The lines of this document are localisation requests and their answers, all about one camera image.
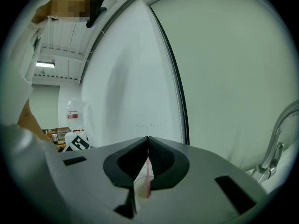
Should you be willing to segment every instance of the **fluorescent light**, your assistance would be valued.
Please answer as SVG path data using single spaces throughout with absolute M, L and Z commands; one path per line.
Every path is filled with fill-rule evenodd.
M 55 68 L 55 64 L 51 63 L 51 62 L 37 62 L 36 66 L 38 66 L 38 67 Z

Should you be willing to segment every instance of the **pink straw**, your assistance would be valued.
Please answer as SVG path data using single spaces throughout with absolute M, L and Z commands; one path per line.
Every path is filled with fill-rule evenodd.
M 150 160 L 149 158 L 146 160 L 146 178 L 145 178 L 145 184 L 146 184 L 146 198 L 150 197 Z

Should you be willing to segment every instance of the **person's arm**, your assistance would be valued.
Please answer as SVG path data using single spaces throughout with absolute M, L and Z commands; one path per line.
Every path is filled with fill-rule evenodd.
M 29 106 L 29 99 L 27 100 L 21 112 L 18 125 L 22 128 L 30 130 L 32 133 L 37 135 L 41 140 L 45 140 L 49 142 L 47 136 L 43 133 L 41 127 L 38 125 L 34 115 L 31 113 L 30 106 Z
M 51 1 L 49 1 L 47 4 L 45 4 L 43 6 L 39 7 L 36 10 L 36 13 L 31 21 L 35 24 L 38 24 L 38 23 L 48 19 L 48 16 L 50 15 L 50 9 L 51 9 Z

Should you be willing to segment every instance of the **gray machine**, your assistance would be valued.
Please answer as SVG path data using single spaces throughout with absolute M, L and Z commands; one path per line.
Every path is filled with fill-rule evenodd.
M 12 179 L 55 223 L 236 223 L 266 197 L 225 159 L 174 141 L 141 137 L 58 153 L 29 131 L 1 130 Z M 136 213 L 133 181 L 147 157 L 154 179 L 150 198 Z

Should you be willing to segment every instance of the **white panel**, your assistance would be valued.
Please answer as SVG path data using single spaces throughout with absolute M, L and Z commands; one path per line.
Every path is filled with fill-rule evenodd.
M 86 48 L 90 42 L 90 39 L 93 35 L 93 32 L 94 32 L 94 28 L 95 27 L 92 27 L 92 28 L 89 28 L 87 29 L 85 32 L 84 32 L 84 36 L 82 36 L 81 34 L 80 35 L 77 35 L 80 37 L 80 40 L 79 40 L 79 47 L 78 47 L 78 51 L 80 54 L 85 54 L 86 52 Z
M 32 79 L 32 84 L 61 86 L 62 84 L 77 84 L 77 81 L 57 77 L 34 76 Z
M 58 99 L 58 122 L 59 127 L 68 127 L 66 118 L 67 103 L 72 98 L 81 98 L 81 87 L 77 84 L 62 84 Z
M 117 0 L 104 0 L 102 7 L 105 7 L 107 10 L 109 10 L 116 2 Z
M 75 22 L 62 22 L 61 35 L 59 37 L 56 35 L 54 36 L 55 47 L 61 47 L 67 49 L 71 47 L 71 40 L 73 37 L 75 25 L 76 25 Z
M 58 59 L 66 59 L 70 61 L 82 62 L 82 55 L 72 53 L 69 51 L 64 51 L 63 49 L 50 49 L 50 48 L 41 48 L 41 56 L 51 56 Z
M 150 10 L 128 7 L 97 46 L 82 84 L 86 132 L 103 146 L 152 135 L 181 141 L 170 64 Z
M 83 54 L 88 44 L 88 40 L 86 41 L 86 39 L 90 39 L 90 37 L 88 37 L 90 33 L 92 33 L 92 29 L 86 27 L 86 22 L 77 22 L 70 49 L 79 54 Z
M 178 63 L 190 144 L 253 168 L 278 116 L 299 98 L 284 25 L 257 0 L 160 0 L 152 8 Z
M 42 129 L 58 127 L 58 94 L 59 87 L 33 86 L 30 109 Z
M 78 79 L 81 66 L 81 62 L 69 61 L 69 79 Z

